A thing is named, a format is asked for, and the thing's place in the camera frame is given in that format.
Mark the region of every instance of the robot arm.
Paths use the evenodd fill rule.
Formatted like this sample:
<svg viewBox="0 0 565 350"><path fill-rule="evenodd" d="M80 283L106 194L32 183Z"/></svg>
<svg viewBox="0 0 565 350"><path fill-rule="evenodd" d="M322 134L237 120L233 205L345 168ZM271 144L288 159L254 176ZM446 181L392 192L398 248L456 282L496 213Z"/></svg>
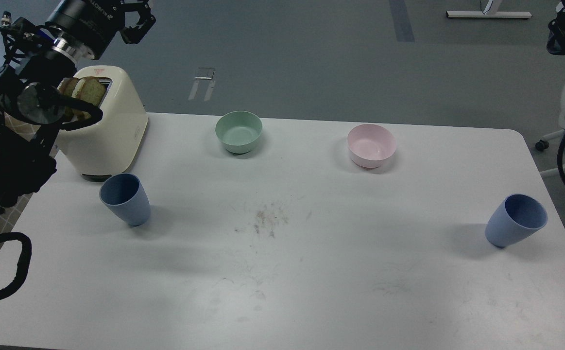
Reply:
<svg viewBox="0 0 565 350"><path fill-rule="evenodd" d="M125 26L125 13L137 11L140 20ZM6 50L0 67L0 213L18 197L38 191L56 171L49 152L60 129L78 129L97 123L102 111L87 102L64 97L58 85L72 77L81 58L99 59L120 32L127 44L138 43L155 23L148 0L125 4L123 0L62 0L42 26L25 18L11 23L4 13L0 32ZM64 120L69 106L91 118ZM23 122L40 125L30 142L5 126L8 113ZM22 242L14 281L0 290L0 299L15 293L25 281L32 246L22 233L0 235L0 242Z"/></svg>

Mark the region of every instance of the metal stand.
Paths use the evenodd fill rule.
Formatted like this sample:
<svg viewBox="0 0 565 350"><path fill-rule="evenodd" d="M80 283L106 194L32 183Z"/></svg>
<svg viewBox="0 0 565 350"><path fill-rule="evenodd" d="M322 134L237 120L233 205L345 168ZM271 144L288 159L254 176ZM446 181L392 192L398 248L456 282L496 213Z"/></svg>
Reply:
<svg viewBox="0 0 565 350"><path fill-rule="evenodd" d="M448 18L522 18L532 17L529 12L499 12L498 7L502 0L489 0L484 11L447 11Z"/></svg>

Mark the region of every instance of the plastic cup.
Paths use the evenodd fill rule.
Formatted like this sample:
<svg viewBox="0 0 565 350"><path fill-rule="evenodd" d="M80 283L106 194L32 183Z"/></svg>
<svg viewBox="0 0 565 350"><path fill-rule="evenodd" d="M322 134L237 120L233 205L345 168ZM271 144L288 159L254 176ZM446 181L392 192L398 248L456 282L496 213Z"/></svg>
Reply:
<svg viewBox="0 0 565 350"><path fill-rule="evenodd" d="M114 175L105 180L99 191L105 206L130 226L140 226L151 217L151 204L137 176Z"/></svg>
<svg viewBox="0 0 565 350"><path fill-rule="evenodd" d="M546 210L535 199L524 194L509 195L492 215L485 228L487 240L503 248L520 242L548 222Z"/></svg>
<svg viewBox="0 0 565 350"><path fill-rule="evenodd" d="M234 111L218 120L215 134L227 151L241 155L257 146L262 129L263 124L254 113Z"/></svg>

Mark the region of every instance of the bowl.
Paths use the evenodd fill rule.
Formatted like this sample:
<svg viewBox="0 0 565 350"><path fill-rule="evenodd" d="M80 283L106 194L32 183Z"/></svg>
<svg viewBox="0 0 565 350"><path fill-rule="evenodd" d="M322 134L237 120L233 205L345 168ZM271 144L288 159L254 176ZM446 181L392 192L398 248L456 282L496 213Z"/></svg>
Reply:
<svg viewBox="0 0 565 350"><path fill-rule="evenodd" d="M215 134L230 153L242 155L252 151L263 129L260 118L249 111L233 111L218 120Z"/></svg>
<svg viewBox="0 0 565 350"><path fill-rule="evenodd" d="M362 124L347 135L351 160L363 168L377 168L395 153L397 142L382 126Z"/></svg>

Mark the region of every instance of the bread slice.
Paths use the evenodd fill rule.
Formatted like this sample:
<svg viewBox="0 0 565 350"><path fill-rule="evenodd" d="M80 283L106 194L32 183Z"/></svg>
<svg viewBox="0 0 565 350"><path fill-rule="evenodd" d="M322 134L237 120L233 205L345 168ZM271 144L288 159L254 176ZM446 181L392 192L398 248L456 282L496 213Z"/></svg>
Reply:
<svg viewBox="0 0 565 350"><path fill-rule="evenodd" d="M58 91L65 96L73 95L73 90L75 86L80 81L79 78L63 78L62 82L58 86ZM71 107L66 107L64 109L64 120L70 122L74 117L73 109Z"/></svg>
<svg viewBox="0 0 565 350"><path fill-rule="evenodd" d="M77 82L73 89L71 97L77 98L85 102L89 102L95 106L99 106L103 97L105 96L105 86L100 83L98 78L95 77L85 77L81 78ZM84 120L90 118L90 114L78 109L73 109L74 115L78 120Z"/></svg>

